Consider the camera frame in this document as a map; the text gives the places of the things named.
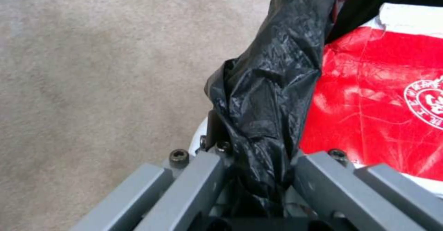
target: white circular logo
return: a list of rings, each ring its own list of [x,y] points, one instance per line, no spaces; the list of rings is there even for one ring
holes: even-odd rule
[[[443,76],[419,80],[405,89],[409,109],[426,124],[443,130]]]

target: red plastic bag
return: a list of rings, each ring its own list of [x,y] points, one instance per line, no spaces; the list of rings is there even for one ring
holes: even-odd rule
[[[443,181],[443,8],[384,4],[325,46],[300,144]]]

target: gray metal bar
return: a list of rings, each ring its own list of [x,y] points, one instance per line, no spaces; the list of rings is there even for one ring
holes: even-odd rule
[[[293,186],[323,218],[343,213],[359,230],[423,230],[325,152],[299,158]]]
[[[132,230],[172,181],[171,171],[145,163],[85,215],[71,231]]]
[[[223,187],[220,157],[199,152],[135,231],[185,231],[199,213],[208,214]]]
[[[443,230],[443,202],[389,167],[377,165],[354,174],[427,230]]]

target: beige carpet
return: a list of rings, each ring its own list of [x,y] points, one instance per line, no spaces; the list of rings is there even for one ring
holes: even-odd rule
[[[269,0],[0,0],[0,230],[67,230],[187,149]]]

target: black plastic bag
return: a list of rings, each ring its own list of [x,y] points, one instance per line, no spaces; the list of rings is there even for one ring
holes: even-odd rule
[[[205,91],[234,149],[237,196],[232,215],[282,216],[325,37],[339,0],[271,0],[255,40],[226,61]]]

